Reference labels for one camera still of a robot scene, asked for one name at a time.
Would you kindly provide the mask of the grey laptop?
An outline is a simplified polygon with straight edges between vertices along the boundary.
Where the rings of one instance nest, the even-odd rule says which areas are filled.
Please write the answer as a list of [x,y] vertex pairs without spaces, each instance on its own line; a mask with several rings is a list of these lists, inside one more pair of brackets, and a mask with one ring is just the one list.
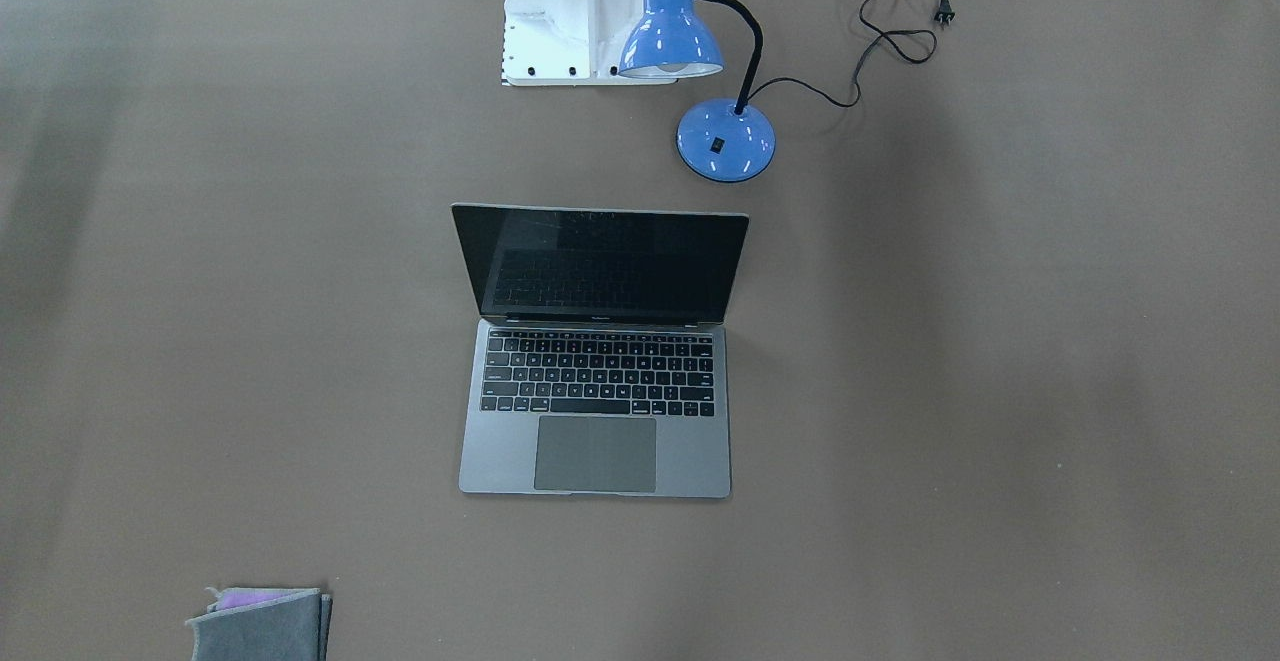
[[477,305],[460,488],[722,500],[750,219],[454,204]]

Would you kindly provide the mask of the blue desk lamp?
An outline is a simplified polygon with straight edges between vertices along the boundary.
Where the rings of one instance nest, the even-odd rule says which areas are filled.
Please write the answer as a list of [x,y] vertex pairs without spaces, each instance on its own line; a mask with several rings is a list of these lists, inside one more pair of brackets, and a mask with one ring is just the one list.
[[690,108],[675,132],[684,163],[699,175],[736,184],[759,175],[774,158],[776,132],[749,101],[762,61],[763,29],[739,0],[643,0],[643,14],[623,42],[618,72],[630,79],[678,79],[712,76],[724,68],[721,47],[696,1],[736,12],[753,35],[751,56],[739,94]]

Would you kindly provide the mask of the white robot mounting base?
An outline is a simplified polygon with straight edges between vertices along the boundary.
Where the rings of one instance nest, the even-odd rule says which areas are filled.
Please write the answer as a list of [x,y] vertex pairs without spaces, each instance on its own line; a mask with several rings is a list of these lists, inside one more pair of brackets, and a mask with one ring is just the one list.
[[643,0],[504,0],[502,81],[513,87],[653,86],[623,77],[625,40]]

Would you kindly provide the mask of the grey folded cloth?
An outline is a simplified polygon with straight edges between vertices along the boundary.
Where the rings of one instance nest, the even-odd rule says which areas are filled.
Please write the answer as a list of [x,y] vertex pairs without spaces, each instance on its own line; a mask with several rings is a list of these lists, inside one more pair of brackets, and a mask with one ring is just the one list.
[[192,660],[324,660],[332,597],[319,588],[188,619]]

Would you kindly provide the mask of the purple folded cloth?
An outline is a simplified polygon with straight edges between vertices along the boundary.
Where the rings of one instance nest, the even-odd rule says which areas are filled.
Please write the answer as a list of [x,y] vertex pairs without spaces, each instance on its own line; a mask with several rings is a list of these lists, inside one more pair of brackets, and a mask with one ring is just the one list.
[[215,602],[207,607],[207,611],[212,614],[229,608],[238,608],[260,603],[270,603],[300,592],[301,589],[291,589],[291,588],[250,588],[250,587],[225,588],[215,591]]

